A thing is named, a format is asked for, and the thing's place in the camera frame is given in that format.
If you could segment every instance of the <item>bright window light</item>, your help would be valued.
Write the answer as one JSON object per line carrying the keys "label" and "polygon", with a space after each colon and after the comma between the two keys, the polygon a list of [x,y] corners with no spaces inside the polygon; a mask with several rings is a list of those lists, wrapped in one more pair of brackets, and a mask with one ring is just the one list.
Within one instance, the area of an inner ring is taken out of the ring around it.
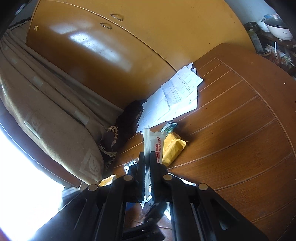
{"label": "bright window light", "polygon": [[26,241],[58,211],[64,186],[39,171],[0,130],[0,228]]}

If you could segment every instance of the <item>wall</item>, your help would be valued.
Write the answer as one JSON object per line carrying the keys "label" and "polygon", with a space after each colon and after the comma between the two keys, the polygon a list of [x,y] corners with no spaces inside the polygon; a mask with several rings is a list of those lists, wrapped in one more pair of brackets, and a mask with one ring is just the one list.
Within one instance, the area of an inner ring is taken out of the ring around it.
{"label": "wall", "polygon": [[37,4],[38,0],[32,0],[31,2],[29,2],[21,11],[20,13],[15,17],[15,19],[12,21],[12,23],[10,24],[13,25],[16,22],[19,22],[23,19],[29,18],[32,16],[35,6]]}
{"label": "wall", "polygon": [[264,0],[225,0],[242,24],[257,21],[275,11]]}

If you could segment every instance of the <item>handwritten table on paper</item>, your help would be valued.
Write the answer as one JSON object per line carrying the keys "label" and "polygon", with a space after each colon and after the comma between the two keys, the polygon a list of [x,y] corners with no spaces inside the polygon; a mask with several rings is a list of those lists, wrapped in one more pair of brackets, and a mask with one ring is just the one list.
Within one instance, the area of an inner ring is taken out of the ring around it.
{"label": "handwritten table on paper", "polygon": [[161,86],[169,108],[190,95],[201,82],[202,78],[188,67],[184,66],[180,69],[168,82]]}

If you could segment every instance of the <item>rice cooker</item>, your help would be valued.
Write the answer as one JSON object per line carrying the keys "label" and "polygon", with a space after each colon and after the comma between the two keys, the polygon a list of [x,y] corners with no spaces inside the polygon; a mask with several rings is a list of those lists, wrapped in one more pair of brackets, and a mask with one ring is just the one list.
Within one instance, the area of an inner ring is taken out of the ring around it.
{"label": "rice cooker", "polygon": [[264,23],[268,27],[269,31],[279,40],[292,40],[293,36],[283,22],[283,20],[277,15],[273,15],[273,18],[267,18],[264,20]]}

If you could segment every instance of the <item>black pot lid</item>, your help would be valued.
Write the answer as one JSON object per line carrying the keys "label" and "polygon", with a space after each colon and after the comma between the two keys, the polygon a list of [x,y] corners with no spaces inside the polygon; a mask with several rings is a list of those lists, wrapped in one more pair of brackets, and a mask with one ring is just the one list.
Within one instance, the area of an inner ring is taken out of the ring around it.
{"label": "black pot lid", "polygon": [[267,18],[264,20],[266,25],[276,27],[276,28],[288,28],[281,18]]}

